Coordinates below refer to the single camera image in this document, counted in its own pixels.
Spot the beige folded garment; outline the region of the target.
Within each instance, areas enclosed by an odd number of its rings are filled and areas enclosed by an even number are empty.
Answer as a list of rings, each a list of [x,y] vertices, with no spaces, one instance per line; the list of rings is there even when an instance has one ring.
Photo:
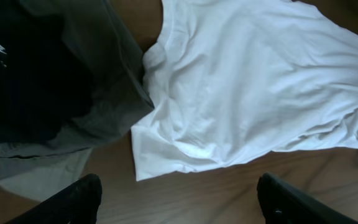
[[[62,161],[0,180],[0,188],[31,200],[42,202],[76,182],[92,153],[85,149]]]

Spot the white t-shirt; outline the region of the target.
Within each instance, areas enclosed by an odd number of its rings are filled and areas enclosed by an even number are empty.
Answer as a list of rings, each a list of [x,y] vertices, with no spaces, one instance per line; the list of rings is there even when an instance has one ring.
[[[137,180],[267,153],[358,149],[358,35],[309,4],[162,3],[143,57],[154,110],[133,125]]]

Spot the grey folded shorts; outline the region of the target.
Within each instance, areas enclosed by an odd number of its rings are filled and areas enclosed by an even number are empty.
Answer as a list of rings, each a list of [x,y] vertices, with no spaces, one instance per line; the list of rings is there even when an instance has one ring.
[[[22,1],[35,16],[62,13],[62,39],[93,74],[86,116],[42,144],[0,144],[0,180],[49,166],[119,139],[154,108],[142,86],[142,51],[109,1]]]

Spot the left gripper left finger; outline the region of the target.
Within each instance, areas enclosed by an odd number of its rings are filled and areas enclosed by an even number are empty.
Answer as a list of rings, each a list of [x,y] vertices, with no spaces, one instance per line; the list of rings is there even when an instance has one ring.
[[[102,185],[88,174],[6,224],[95,224]]]

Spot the black folded garment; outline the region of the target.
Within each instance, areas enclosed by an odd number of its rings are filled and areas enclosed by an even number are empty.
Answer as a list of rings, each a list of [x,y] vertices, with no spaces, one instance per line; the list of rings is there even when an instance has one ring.
[[[0,143],[53,139],[90,112],[91,72],[62,41],[63,16],[0,1]]]

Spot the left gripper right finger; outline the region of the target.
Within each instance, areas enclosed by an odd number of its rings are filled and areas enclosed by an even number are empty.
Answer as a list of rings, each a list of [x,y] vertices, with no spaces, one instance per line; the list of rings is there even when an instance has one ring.
[[[266,224],[358,224],[271,173],[260,176],[257,197]]]

